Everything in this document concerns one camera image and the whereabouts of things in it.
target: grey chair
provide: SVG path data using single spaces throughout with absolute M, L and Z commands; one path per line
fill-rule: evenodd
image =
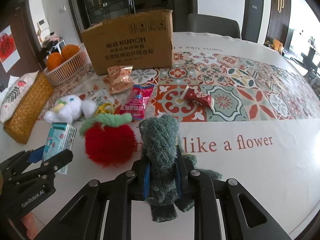
M 204 14 L 188 15 L 188 31 L 194 33 L 214 33 L 241 39 L 240 28 L 236 21 Z

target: metal bolt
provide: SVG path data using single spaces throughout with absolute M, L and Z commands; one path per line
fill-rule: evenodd
M 98 184 L 99 184 L 99 181 L 97 181 L 96 179 L 92 179 L 89 181 L 90 187 L 96 187 Z
M 199 170 L 192 170 L 191 172 L 192 176 L 199 176 L 200 175 L 200 171 Z
M 228 183 L 231 185 L 231 186 L 235 186 L 238 184 L 238 181 L 236 179 L 228 179 Z
M 127 171 L 127 172 L 125 173 L 125 175 L 126 175 L 127 177 L 133 177 L 134 175 L 136 175 L 136 173 L 135 173 L 134 171 L 132 171 L 132 170 L 129 170 L 129 171 Z

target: beige snack package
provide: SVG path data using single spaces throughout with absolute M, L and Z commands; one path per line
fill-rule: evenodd
M 132 68 L 133 66 L 113 66 L 108 68 L 111 95 L 132 88 L 134 82 L 129 78 Z

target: cardboard box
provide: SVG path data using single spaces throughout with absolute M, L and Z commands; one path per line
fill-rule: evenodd
M 81 35 L 98 75 L 115 65 L 172 67 L 172 11 L 153 10 L 105 20 Z

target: orange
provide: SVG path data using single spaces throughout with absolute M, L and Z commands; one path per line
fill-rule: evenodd
M 54 52 L 49 55 L 46 65 L 48 70 L 52 71 L 56 67 L 60 66 L 63 62 L 64 60 L 61 54 L 58 52 Z
M 77 45 L 68 44 L 62 48 L 61 55 L 64 58 L 64 60 L 67 60 L 71 58 L 73 55 L 77 54 L 79 50 L 80 49 Z

